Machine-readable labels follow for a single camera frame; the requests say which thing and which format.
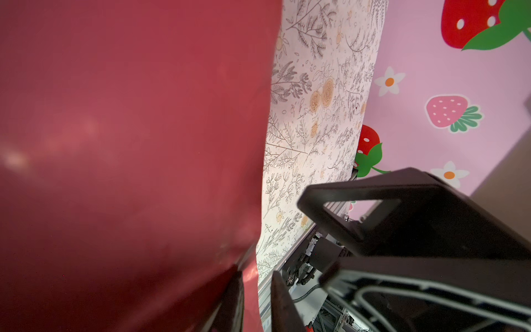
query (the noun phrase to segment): pink strawberry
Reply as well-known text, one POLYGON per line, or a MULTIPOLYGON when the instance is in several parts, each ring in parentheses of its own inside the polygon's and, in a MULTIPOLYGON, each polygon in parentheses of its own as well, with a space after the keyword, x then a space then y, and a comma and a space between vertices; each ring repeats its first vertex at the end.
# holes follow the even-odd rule
POLYGON ((469 127, 478 126, 483 114, 478 106, 468 107, 464 96, 439 95, 426 103, 426 113, 432 124, 438 128, 447 128, 451 133, 466 132, 469 127))

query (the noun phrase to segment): black cable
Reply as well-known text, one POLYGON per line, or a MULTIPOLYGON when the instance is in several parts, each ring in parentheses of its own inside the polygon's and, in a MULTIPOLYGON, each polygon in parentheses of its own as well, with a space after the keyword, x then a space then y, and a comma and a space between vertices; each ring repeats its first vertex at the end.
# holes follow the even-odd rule
POLYGON ((316 271, 316 268, 312 267, 312 269, 310 270, 310 272, 308 272, 306 274, 306 276, 304 278, 301 279, 301 284, 303 285, 306 285, 311 279, 313 279, 314 275, 315 275, 315 271, 316 271))
POLYGON ((309 291, 306 292, 306 294, 304 294, 303 296, 299 297, 298 299, 294 299, 294 300, 293 300, 293 303, 297 303, 297 302, 300 302, 300 301, 304 300, 305 298, 308 297, 308 295, 309 295, 310 293, 312 293, 313 291, 315 291, 317 288, 321 288, 321 285, 315 285, 315 286, 313 286, 312 288, 310 288, 309 291))

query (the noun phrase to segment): wall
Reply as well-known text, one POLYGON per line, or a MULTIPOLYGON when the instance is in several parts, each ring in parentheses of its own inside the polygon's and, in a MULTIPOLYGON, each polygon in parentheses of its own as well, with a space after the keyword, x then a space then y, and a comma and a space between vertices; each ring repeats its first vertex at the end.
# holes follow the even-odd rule
MULTIPOLYGON (((487 9, 487 0, 469 3, 494 12, 500 10, 500 5, 502 8, 519 5, 511 0, 503 5, 489 2, 494 5, 487 9)), ((376 150, 373 156, 368 151, 362 151, 365 156, 360 153, 356 156, 361 168, 370 171, 368 176, 379 174, 375 168, 391 171, 413 166, 443 178, 445 173, 447 177, 453 176, 447 180, 463 193, 471 194, 531 124, 524 106, 531 93, 531 41, 519 33, 512 39, 508 36, 509 41, 504 45, 492 45, 499 47, 490 50, 452 47, 450 44, 456 45, 451 41, 454 38, 451 33, 465 31, 470 21, 461 29, 446 31, 443 38, 443 9, 446 30, 458 28, 459 15, 467 14, 459 13, 462 8, 451 8, 453 5, 447 1, 445 6, 443 0, 404 0, 389 4, 364 121, 377 135, 364 126, 360 138, 360 147, 367 144, 372 148, 371 143, 382 143, 381 160, 376 150), (449 17, 452 10, 458 13, 449 17), (387 87, 386 82, 391 83, 387 81, 389 78, 394 82, 387 87), (380 90, 388 91, 380 95, 380 90), (434 97, 435 107, 428 103, 434 97), (468 103, 469 111, 462 117, 466 131, 450 125, 456 113, 465 110, 464 105, 453 115, 446 112, 454 110, 451 105, 458 101, 468 103), (440 109, 448 116, 438 118, 441 113, 432 109, 440 109), (371 142, 363 143, 364 134, 371 142)), ((500 19, 502 24, 507 21, 507 12, 500 12, 500 17, 495 13, 486 15, 495 17, 494 27, 500 27, 500 19)), ((491 29, 488 25, 493 20, 484 17, 481 29, 491 29)))
POLYGON ((531 130, 489 174, 471 198, 531 242, 531 130))

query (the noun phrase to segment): white patterned paper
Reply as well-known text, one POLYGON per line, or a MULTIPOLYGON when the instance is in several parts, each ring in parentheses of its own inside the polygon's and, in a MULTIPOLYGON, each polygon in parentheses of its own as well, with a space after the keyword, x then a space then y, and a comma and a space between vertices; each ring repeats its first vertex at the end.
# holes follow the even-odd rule
POLYGON ((285 0, 271 76, 260 280, 310 226, 309 184, 345 181, 369 96, 387 0, 285 0))

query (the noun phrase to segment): orange flower illustration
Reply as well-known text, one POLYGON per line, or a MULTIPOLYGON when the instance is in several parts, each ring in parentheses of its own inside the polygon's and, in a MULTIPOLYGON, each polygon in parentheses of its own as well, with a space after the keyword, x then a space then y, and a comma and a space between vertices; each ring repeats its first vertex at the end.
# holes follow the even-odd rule
POLYGON ((348 14, 348 17, 347 17, 348 26, 350 27, 350 19, 352 18, 352 9, 349 10, 349 11, 347 12, 347 14, 348 14))
POLYGON ((289 42, 287 40, 287 38, 285 38, 286 34, 283 33, 282 36, 278 36, 277 38, 277 43, 275 45, 275 48, 277 49, 277 51, 280 51, 278 53, 278 57, 281 58, 282 57, 282 53, 284 53, 285 55, 288 54, 288 52, 286 51, 286 45, 289 45, 289 42))
POLYGON ((323 93, 321 94, 321 99, 323 100, 323 106, 328 107, 332 102, 333 97, 333 80, 327 79, 323 86, 323 93))
POLYGON ((308 223, 308 216, 302 217, 301 227, 304 228, 304 226, 306 226, 306 223, 308 223))
POLYGON ((310 111, 312 113, 317 112, 317 108, 321 104, 321 96, 319 95, 319 92, 314 91, 312 93, 312 96, 310 97, 310 111))
POLYGON ((311 137, 315 137, 317 135, 317 121, 312 126, 312 133, 310 134, 311 137))
POLYGON ((337 37, 336 37, 337 47, 339 47, 339 43, 341 42, 342 37, 343 37, 343 34, 341 33, 341 26, 339 26, 339 28, 337 28, 337 37))
POLYGON ((280 210, 280 208, 278 208, 278 212, 277 212, 277 222, 280 223, 282 221, 282 219, 284 219, 284 213, 282 210, 280 210))

